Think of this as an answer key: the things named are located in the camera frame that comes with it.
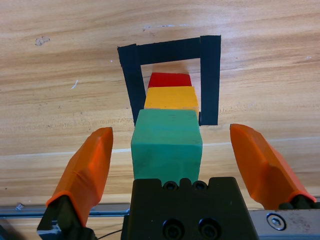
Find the yellow block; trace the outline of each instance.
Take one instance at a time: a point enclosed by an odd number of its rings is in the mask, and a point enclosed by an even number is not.
[[[151,87],[146,94],[145,109],[194,110],[199,115],[199,105],[193,86]]]

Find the green block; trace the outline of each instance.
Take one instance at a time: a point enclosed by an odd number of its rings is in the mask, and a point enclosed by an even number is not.
[[[134,179],[199,177],[202,138],[194,110],[140,110],[131,140]]]

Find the foam block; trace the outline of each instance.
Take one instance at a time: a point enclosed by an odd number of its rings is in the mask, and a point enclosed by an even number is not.
[[[192,86],[189,74],[153,72],[148,88]]]
[[[134,179],[198,180],[203,142],[193,110],[140,110],[131,140]]]
[[[199,115],[199,105],[193,86],[165,86],[148,89],[144,109],[194,110]]]

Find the wood grain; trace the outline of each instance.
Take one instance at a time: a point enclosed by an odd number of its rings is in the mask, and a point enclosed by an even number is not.
[[[200,179],[234,176],[248,207],[261,207],[230,145],[229,125],[240,123],[320,195],[319,9],[317,0],[2,0],[0,204],[43,204],[73,152],[107,126],[118,153],[102,201],[129,202],[134,125],[117,46],[203,35],[221,35],[222,52],[219,125],[201,127]],[[152,72],[189,73],[201,101],[199,59],[144,65],[146,86]],[[36,239],[37,220],[10,222]],[[117,223],[90,220],[93,229]]]

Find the black tape outline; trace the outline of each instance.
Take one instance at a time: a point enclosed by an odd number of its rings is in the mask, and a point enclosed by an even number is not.
[[[133,122],[144,109],[146,91],[141,65],[200,58],[201,112],[199,125],[218,125],[221,36],[118,47],[120,64],[130,100]]]

